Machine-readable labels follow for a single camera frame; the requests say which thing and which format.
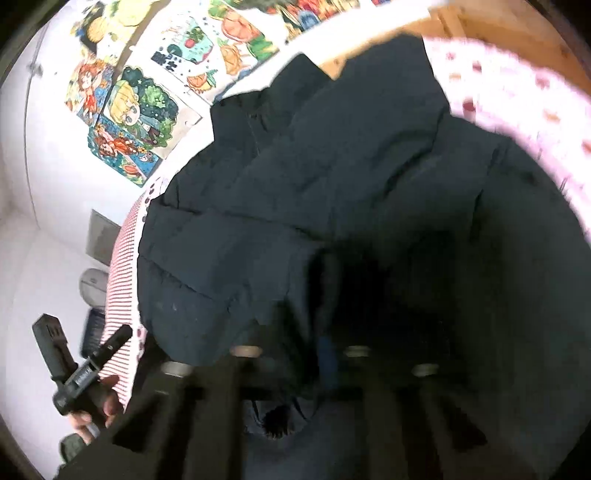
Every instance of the pink polka dot fabric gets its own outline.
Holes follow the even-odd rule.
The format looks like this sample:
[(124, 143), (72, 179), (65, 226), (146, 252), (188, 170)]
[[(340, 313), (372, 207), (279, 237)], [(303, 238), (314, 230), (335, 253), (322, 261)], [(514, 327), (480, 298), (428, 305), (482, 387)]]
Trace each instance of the pink polka dot fabric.
[(591, 241), (591, 99), (562, 76), (469, 38), (425, 38), (452, 115), (515, 140), (554, 180)]

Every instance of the wooden furniture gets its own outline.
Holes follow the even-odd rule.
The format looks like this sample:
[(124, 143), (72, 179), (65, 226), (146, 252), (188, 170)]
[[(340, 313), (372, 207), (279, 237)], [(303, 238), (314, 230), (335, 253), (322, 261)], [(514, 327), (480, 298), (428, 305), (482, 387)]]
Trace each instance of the wooden furniture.
[(347, 59), (351, 59), (373, 45), (384, 43), (400, 33), (422, 37), (467, 37), (476, 38), (497, 47), (517, 53), (538, 67), (547, 67), (563, 75), (570, 83), (591, 95), (591, 79), (575, 56), (564, 44), (553, 44), (535, 38), (496, 21), (480, 18), (458, 7), (443, 7), (431, 11), (431, 17), (396, 28), (359, 45), (339, 57), (323, 63), (320, 67), (331, 78), (337, 78)]

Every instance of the hand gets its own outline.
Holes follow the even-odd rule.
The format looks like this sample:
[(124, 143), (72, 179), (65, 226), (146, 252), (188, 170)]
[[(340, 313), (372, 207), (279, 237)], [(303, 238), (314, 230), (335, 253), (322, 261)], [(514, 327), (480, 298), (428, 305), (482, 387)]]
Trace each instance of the hand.
[[(113, 389), (118, 381), (119, 377), (117, 375), (111, 375), (110, 377), (104, 378), (100, 383), (109, 389)], [(109, 392), (109, 395), (103, 404), (103, 411), (105, 412), (105, 425), (107, 427), (113, 423), (115, 417), (119, 413), (123, 412), (123, 405), (119, 402), (119, 397), (115, 390)], [(95, 439), (88, 430), (88, 425), (92, 423), (92, 417), (89, 413), (85, 411), (75, 411), (68, 415), (68, 420), (70, 420), (70, 424), (72, 425), (72, 428), (74, 428), (74, 431), (82, 437), (82, 440), (84, 440), (87, 445)]]

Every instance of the anime drawing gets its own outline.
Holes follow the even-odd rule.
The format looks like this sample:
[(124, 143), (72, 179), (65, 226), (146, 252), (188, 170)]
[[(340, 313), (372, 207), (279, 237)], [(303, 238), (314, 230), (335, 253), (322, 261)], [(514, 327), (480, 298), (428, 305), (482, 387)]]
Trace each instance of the anime drawing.
[(287, 30), (287, 41), (291, 41), (338, 13), (359, 8), (359, 0), (228, 0), (228, 5), (238, 10), (258, 8), (264, 13), (279, 15)]
[(86, 7), (71, 33), (100, 59), (116, 65), (135, 29), (156, 0), (115, 0)]
[(68, 84), (66, 105), (86, 125), (92, 127), (111, 88), (113, 66), (88, 51), (83, 51), (83, 57)]
[(208, 103), (277, 51), (257, 27), (221, 0), (197, 0), (191, 11), (170, 19), (162, 35), (152, 61), (181, 81), (186, 92)]
[(105, 114), (161, 158), (200, 116), (174, 98), (138, 67), (126, 66), (111, 90)]
[(160, 162), (157, 155), (103, 116), (90, 129), (88, 146), (96, 157), (137, 185), (143, 185)]

